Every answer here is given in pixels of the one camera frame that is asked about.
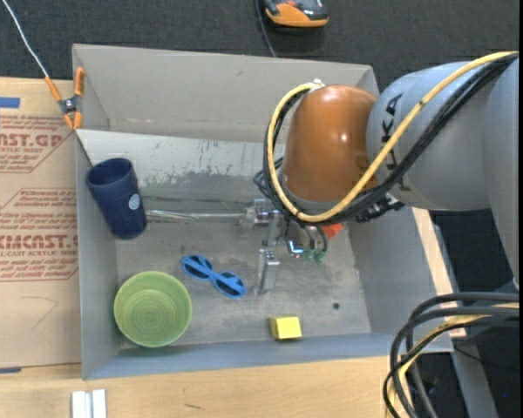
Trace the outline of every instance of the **blue cup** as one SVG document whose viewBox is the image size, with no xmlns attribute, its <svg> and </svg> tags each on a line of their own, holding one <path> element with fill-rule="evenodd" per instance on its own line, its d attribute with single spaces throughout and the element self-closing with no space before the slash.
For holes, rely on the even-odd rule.
<svg viewBox="0 0 523 418">
<path fill-rule="evenodd" d="M 132 161 L 107 159 L 95 165 L 85 181 L 114 235 L 133 239 L 145 230 L 146 212 Z"/>
</svg>

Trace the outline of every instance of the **white cable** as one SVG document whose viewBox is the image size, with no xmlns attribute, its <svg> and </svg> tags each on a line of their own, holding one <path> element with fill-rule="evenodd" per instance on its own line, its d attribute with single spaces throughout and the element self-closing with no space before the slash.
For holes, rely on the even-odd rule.
<svg viewBox="0 0 523 418">
<path fill-rule="evenodd" d="M 7 0 L 2 0 L 3 5 L 6 7 L 6 10 L 11 15 L 11 18 L 13 18 L 14 23 L 16 24 L 17 30 L 19 31 L 19 34 L 21 35 L 22 40 L 24 41 L 25 47 L 27 47 L 27 50 L 29 50 L 29 53 L 33 56 L 33 58 L 37 61 L 38 66 L 40 67 L 41 71 L 43 72 L 44 76 L 47 78 L 49 77 L 49 73 L 44 68 L 44 65 L 42 64 L 41 60 L 38 58 L 35 51 L 31 48 L 29 45 L 29 42 L 27 41 L 27 38 L 25 37 L 24 30 L 22 29 L 21 25 L 19 24 L 19 21 L 17 20 L 17 16 L 14 13 L 13 9 L 8 4 Z"/>
</svg>

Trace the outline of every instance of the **black cable bundle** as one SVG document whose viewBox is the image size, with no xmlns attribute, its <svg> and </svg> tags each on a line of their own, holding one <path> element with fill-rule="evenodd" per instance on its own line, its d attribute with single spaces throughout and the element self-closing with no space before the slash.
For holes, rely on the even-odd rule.
<svg viewBox="0 0 523 418">
<path fill-rule="evenodd" d="M 468 307 L 441 307 L 429 310 L 431 307 L 446 302 L 471 301 L 475 302 Z M 416 327 L 436 318 L 452 317 L 459 320 L 447 321 L 428 333 L 416 346 L 413 335 Z M 412 379 L 423 399 L 425 411 L 431 418 L 438 418 L 426 392 L 420 373 L 418 372 L 417 357 L 422 350 L 442 333 L 462 327 L 519 327 L 520 310 L 519 295 L 508 293 L 454 293 L 434 297 L 421 303 L 415 308 L 407 323 L 399 330 L 391 344 L 390 367 L 391 370 L 385 378 L 383 385 L 383 397 L 391 416 L 398 418 L 400 415 L 393 407 L 388 383 L 392 381 L 396 396 L 398 396 L 404 410 L 410 418 L 418 418 L 413 406 L 407 398 L 399 370 L 406 364 L 410 365 Z M 399 348 L 405 341 L 406 353 L 399 358 Z"/>
</svg>

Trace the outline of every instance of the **yellow cable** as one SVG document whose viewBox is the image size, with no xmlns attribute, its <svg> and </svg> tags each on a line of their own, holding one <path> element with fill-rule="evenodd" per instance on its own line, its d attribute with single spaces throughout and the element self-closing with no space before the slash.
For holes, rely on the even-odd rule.
<svg viewBox="0 0 523 418">
<path fill-rule="evenodd" d="M 349 193 L 345 196 L 344 199 L 339 201 L 335 206 L 331 207 L 328 211 L 317 214 L 317 215 L 309 215 L 307 213 L 301 212 L 287 197 L 285 192 L 283 191 L 281 184 L 279 183 L 279 178 L 277 176 L 277 170 L 275 169 L 275 162 L 273 159 L 273 136 L 274 136 L 274 129 L 275 124 L 278 119 L 278 115 L 281 112 L 282 107 L 285 105 L 285 103 L 289 100 L 289 98 L 292 98 L 295 94 L 297 94 L 300 89 L 305 90 L 308 88 L 316 88 L 317 84 L 303 84 L 296 87 L 294 90 L 287 93 L 287 95 L 281 100 L 281 102 L 277 105 L 277 108 L 275 109 L 274 115 L 271 118 L 271 121 L 269 123 L 268 128 L 268 145 L 267 145 L 267 152 L 268 152 L 268 168 L 269 168 L 269 174 L 271 177 L 271 181 L 273 183 L 273 186 L 275 188 L 275 191 L 277 192 L 277 195 L 281 202 L 287 207 L 287 209 L 295 215 L 298 219 L 302 221 L 307 221 L 310 223 L 317 223 L 320 221 L 325 221 L 329 218 L 331 218 L 333 215 L 341 212 L 355 197 L 363 190 L 364 185 L 370 181 L 370 179 L 374 176 L 374 173 L 376 173 L 377 168 L 382 164 L 382 162 L 387 158 L 387 155 L 393 148 L 393 146 L 396 144 L 396 142 L 401 138 L 401 135 L 405 132 L 409 124 L 412 122 L 412 120 L 422 111 L 422 109 L 432 100 L 434 99 L 447 85 L 451 84 L 458 78 L 460 78 L 462 75 L 467 73 L 470 70 L 474 70 L 475 68 L 480 67 L 483 64 L 487 64 L 489 62 L 493 62 L 494 60 L 497 60 L 501 57 L 508 56 L 510 54 L 514 54 L 517 51 L 502 51 L 493 53 L 487 56 L 480 57 L 476 60 L 473 60 L 469 62 L 468 64 L 465 64 L 461 66 L 459 69 L 455 70 L 452 74 L 450 74 L 447 78 L 443 79 L 439 84 L 434 86 L 426 95 L 424 95 L 420 101 L 418 101 L 415 106 L 412 108 L 411 111 L 405 116 L 403 121 L 399 124 L 397 129 L 393 132 L 391 135 L 391 138 L 385 143 L 384 147 L 378 153 L 376 158 L 372 161 L 364 175 L 358 180 L 358 182 L 355 184 L 355 186 L 349 191 Z"/>
</svg>

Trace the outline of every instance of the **cardboard sheet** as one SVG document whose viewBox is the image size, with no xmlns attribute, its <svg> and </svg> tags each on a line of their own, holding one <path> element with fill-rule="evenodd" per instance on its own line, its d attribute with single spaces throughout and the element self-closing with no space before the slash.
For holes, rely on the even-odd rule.
<svg viewBox="0 0 523 418">
<path fill-rule="evenodd" d="M 0 368 L 79 362 L 75 134 L 43 80 L 0 97 L 19 98 L 0 108 Z"/>
</svg>

